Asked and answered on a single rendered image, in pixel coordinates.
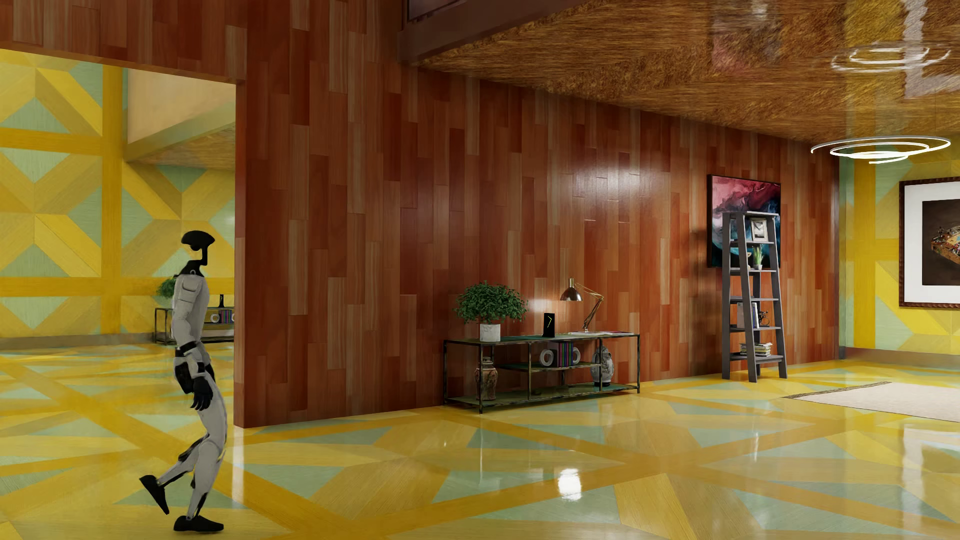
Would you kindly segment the low dark side table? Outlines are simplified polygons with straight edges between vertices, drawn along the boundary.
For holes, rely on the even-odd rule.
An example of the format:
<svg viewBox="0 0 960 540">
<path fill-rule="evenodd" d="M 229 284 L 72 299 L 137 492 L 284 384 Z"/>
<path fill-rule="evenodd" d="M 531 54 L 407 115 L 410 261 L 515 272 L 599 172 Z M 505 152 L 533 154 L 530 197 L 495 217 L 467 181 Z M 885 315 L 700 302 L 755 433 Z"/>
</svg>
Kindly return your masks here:
<svg viewBox="0 0 960 540">
<path fill-rule="evenodd" d="M 173 309 L 157 307 L 154 310 L 152 341 L 161 345 L 174 345 L 172 324 Z M 225 307 L 209 307 L 201 325 L 200 339 L 203 343 L 234 341 L 234 311 Z"/>
</svg>

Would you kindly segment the beige floor rug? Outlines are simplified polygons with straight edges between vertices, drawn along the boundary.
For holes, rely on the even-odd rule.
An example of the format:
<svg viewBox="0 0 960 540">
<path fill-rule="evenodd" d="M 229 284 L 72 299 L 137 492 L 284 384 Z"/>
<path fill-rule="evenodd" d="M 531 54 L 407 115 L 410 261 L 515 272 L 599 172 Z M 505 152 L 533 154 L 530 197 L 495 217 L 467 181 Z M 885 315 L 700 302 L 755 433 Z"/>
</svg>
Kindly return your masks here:
<svg viewBox="0 0 960 540">
<path fill-rule="evenodd" d="M 882 381 L 787 396 L 865 411 L 960 423 L 960 388 Z"/>
</svg>

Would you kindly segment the white humanoid robot body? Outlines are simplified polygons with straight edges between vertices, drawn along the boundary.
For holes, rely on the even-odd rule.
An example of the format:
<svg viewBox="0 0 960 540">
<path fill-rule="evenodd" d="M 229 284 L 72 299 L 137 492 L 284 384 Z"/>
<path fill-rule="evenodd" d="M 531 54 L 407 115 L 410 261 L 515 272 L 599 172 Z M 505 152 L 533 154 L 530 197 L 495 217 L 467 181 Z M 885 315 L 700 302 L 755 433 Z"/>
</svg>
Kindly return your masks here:
<svg viewBox="0 0 960 540">
<path fill-rule="evenodd" d="M 187 231 L 181 238 L 181 243 L 193 251 L 200 251 L 201 257 L 189 260 L 177 276 L 197 274 L 205 277 L 201 268 L 208 264 L 208 249 L 214 243 L 214 237 L 206 231 L 195 229 Z M 193 473 L 191 482 L 193 491 L 187 511 L 174 522 L 174 531 L 178 533 L 213 534 L 224 529 L 221 522 L 210 521 L 200 515 L 200 510 L 222 463 L 228 430 L 227 411 L 215 381 L 212 364 L 207 366 L 207 369 L 209 371 L 203 374 L 210 376 L 213 400 L 208 409 L 198 412 L 198 417 L 206 430 L 205 434 L 182 452 L 174 465 L 160 477 L 151 474 L 140 477 L 141 484 L 150 496 L 164 513 L 168 513 L 169 507 L 164 491 L 166 485 L 172 484 L 188 472 Z"/>
</svg>

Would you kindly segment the dark metal console table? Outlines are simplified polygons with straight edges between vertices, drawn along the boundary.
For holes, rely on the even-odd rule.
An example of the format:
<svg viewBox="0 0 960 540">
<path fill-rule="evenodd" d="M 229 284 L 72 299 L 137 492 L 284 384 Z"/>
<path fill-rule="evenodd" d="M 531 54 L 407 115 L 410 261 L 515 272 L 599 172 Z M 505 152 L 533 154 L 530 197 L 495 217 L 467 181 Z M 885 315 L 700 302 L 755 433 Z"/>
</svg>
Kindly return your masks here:
<svg viewBox="0 0 960 540">
<path fill-rule="evenodd" d="M 546 369 L 540 367 L 539 365 L 539 355 L 542 350 L 545 349 L 546 344 L 551 341 L 574 341 L 575 343 L 580 341 L 589 341 L 593 340 L 596 342 L 596 347 L 598 345 L 605 345 L 605 340 L 613 339 L 630 339 L 635 340 L 635 365 L 636 367 L 640 366 L 641 363 L 641 337 L 636 333 L 635 337 L 612 337 L 612 338 L 564 338 L 562 334 L 558 334 L 554 338 L 543 338 L 542 336 L 535 335 L 522 335 L 522 336 L 507 336 L 502 337 L 499 342 L 480 342 L 479 338 L 455 338 L 455 339 L 445 339 L 442 342 L 442 403 L 447 404 L 457 404 L 465 405 L 467 407 L 476 408 L 479 412 L 484 412 L 486 409 L 491 408 L 501 408 L 501 407 L 511 407 L 519 405 L 527 405 L 538 402 L 546 401 L 556 401 L 556 400 L 567 400 L 574 398 L 581 398 L 586 396 L 602 395 L 602 394 L 612 394 L 616 392 L 623 392 L 627 390 L 640 391 L 640 380 L 637 379 L 634 383 L 618 383 L 614 382 L 614 379 L 611 380 L 611 384 L 608 387 L 594 387 L 593 382 L 577 382 L 570 383 L 566 380 L 566 373 L 576 369 L 586 369 L 592 367 L 592 362 L 587 359 L 582 359 L 581 363 L 577 366 L 566 368 L 566 369 Z M 458 345 L 464 347 L 476 348 L 476 367 L 479 365 L 482 357 L 491 357 L 493 359 L 495 368 L 499 374 L 500 371 L 515 371 L 525 375 L 526 379 L 526 389 L 506 391 L 500 393 L 496 389 L 496 399 L 482 401 L 476 399 L 476 390 L 474 388 L 474 393 L 472 395 L 464 395 L 459 397 L 450 396 L 450 387 L 449 387 L 449 348 L 450 346 Z M 496 362 L 497 350 L 498 348 L 504 348 L 508 346 L 521 346 L 526 347 L 526 361 L 519 363 L 501 363 Z M 546 387 L 537 387 L 534 388 L 533 375 L 535 373 L 550 373 L 557 372 L 560 374 L 560 385 L 555 386 L 546 386 Z"/>
</svg>

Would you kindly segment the abstract pink blue painting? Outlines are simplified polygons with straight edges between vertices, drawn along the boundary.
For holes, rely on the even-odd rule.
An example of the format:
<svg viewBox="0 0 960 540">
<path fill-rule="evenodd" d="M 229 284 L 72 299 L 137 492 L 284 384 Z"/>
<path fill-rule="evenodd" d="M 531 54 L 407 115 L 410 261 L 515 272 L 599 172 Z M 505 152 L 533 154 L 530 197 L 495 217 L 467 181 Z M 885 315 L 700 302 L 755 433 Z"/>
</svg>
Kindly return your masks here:
<svg viewBox="0 0 960 540">
<path fill-rule="evenodd" d="M 706 238 L 707 266 L 721 267 L 722 215 L 726 212 L 779 214 L 782 210 L 780 184 L 748 178 L 707 176 Z"/>
</svg>

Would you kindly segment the grey patterned ceramic vase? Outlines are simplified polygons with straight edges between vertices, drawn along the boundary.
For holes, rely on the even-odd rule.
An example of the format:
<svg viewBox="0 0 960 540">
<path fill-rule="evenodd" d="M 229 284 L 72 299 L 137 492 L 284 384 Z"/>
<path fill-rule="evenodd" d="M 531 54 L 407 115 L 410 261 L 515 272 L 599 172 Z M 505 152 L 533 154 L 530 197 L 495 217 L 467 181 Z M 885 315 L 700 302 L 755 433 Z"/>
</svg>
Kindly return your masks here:
<svg viewBox="0 0 960 540">
<path fill-rule="evenodd" d="M 609 387 L 615 374 L 615 362 L 610 350 L 598 345 L 590 367 L 594 387 Z"/>
</svg>

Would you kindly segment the large framed wall picture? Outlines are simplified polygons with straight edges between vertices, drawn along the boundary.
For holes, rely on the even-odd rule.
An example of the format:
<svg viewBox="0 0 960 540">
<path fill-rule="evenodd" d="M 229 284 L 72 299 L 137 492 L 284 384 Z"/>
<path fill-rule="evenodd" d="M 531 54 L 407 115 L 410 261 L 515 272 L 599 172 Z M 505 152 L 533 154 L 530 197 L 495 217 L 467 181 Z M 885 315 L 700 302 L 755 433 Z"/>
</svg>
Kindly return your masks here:
<svg viewBox="0 0 960 540">
<path fill-rule="evenodd" d="M 898 198 L 899 305 L 960 310 L 960 177 L 903 180 Z"/>
</svg>

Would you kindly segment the green potted plant white pot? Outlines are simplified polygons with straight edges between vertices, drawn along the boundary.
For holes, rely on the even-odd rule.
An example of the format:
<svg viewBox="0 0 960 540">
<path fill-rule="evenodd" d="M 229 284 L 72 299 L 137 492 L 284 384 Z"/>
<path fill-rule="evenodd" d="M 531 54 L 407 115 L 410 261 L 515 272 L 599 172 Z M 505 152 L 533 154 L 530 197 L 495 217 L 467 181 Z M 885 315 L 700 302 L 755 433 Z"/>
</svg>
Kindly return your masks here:
<svg viewBox="0 0 960 540">
<path fill-rule="evenodd" d="M 527 301 L 515 289 L 484 280 L 467 287 L 457 297 L 453 311 L 464 324 L 478 323 L 480 342 L 499 342 L 501 321 L 523 321 Z"/>
</svg>

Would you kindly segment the copper desk lamp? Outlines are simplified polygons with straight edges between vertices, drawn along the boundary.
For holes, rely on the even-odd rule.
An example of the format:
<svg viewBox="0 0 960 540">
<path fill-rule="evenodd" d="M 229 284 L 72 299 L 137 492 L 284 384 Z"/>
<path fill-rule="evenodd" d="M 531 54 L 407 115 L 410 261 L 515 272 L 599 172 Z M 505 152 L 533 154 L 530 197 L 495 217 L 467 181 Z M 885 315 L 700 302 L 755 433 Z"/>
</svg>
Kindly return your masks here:
<svg viewBox="0 0 960 540">
<path fill-rule="evenodd" d="M 587 334 L 590 332 L 590 325 L 592 324 L 594 320 L 594 316 L 597 313 L 599 307 L 604 302 L 605 297 L 601 293 L 595 291 L 594 289 L 591 289 L 586 285 L 578 282 L 574 277 L 571 276 L 568 279 L 568 287 L 561 293 L 559 300 L 565 301 L 565 302 L 581 302 L 582 300 L 584 300 L 582 293 L 588 294 L 595 300 L 593 308 L 584 317 L 582 322 L 582 329 L 580 330 L 580 334 Z"/>
</svg>

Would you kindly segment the dark ladder shelf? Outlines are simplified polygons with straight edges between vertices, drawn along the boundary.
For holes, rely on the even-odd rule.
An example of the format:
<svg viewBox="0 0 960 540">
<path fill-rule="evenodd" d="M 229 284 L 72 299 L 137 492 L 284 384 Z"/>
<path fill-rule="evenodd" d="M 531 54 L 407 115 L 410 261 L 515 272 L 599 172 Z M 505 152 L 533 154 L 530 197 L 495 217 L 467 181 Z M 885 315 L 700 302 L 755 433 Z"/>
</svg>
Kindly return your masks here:
<svg viewBox="0 0 960 540">
<path fill-rule="evenodd" d="M 769 242 L 751 239 L 750 217 L 766 217 L 770 234 Z M 723 315 L 722 328 L 722 377 L 731 377 L 733 362 L 742 362 L 748 370 L 749 380 L 755 383 L 762 366 L 775 364 L 781 379 L 787 378 L 786 338 L 784 330 L 783 295 L 780 279 L 778 244 L 779 215 L 757 211 L 727 211 L 722 214 L 721 245 L 723 253 Z M 763 246 L 763 269 L 751 269 L 751 248 Z M 751 302 L 760 302 L 768 312 L 770 325 L 752 328 Z M 746 342 L 748 354 L 739 353 L 740 343 Z M 770 356 L 756 356 L 756 343 L 772 342 Z"/>
</svg>

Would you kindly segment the brown ceramic vase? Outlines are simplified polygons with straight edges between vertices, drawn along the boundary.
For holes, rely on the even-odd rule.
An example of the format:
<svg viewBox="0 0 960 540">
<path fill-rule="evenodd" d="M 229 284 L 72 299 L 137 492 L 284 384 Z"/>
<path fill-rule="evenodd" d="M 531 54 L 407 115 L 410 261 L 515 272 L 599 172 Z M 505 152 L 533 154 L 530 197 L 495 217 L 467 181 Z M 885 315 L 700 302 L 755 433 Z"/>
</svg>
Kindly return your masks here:
<svg viewBox="0 0 960 540">
<path fill-rule="evenodd" d="M 497 399 L 498 370 L 490 356 L 482 356 L 474 371 L 476 399 L 486 402 Z"/>
</svg>

